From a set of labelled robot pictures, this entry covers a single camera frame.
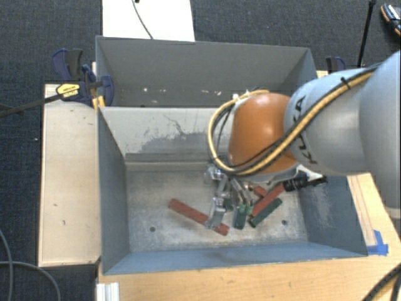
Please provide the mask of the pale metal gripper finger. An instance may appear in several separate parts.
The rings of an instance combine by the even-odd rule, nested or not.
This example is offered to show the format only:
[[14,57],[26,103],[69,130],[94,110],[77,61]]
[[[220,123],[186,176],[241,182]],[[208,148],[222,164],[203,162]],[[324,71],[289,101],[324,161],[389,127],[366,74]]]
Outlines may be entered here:
[[211,206],[209,217],[204,225],[208,229],[214,229],[219,226],[219,208],[215,204]]
[[220,225],[224,214],[226,213],[224,199],[220,197],[214,198],[215,210],[214,210],[214,225]]

